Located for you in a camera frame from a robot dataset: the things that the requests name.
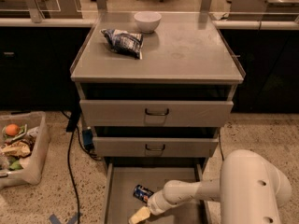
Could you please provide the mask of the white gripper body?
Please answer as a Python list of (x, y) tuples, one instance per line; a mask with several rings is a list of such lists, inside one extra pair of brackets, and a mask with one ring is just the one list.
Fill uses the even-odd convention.
[(163, 192), (160, 190), (154, 193), (148, 199), (147, 207), (153, 215), (159, 216), (160, 214), (174, 208), (175, 206), (164, 197)]

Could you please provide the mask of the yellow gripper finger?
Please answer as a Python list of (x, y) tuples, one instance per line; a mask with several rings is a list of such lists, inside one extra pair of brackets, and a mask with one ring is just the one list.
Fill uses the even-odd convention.
[(138, 224), (141, 221), (144, 221), (150, 217), (150, 210), (147, 206), (141, 207), (135, 214), (133, 214), (129, 220), (129, 224)]

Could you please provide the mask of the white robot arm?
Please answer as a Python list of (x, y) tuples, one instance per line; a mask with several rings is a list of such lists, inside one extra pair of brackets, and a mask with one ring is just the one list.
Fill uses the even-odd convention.
[(259, 154), (239, 149), (221, 165), (218, 179), (184, 182), (170, 180), (153, 193), (129, 219), (138, 224), (192, 200), (221, 204), (221, 224), (282, 224), (278, 209), (292, 196), (286, 175)]

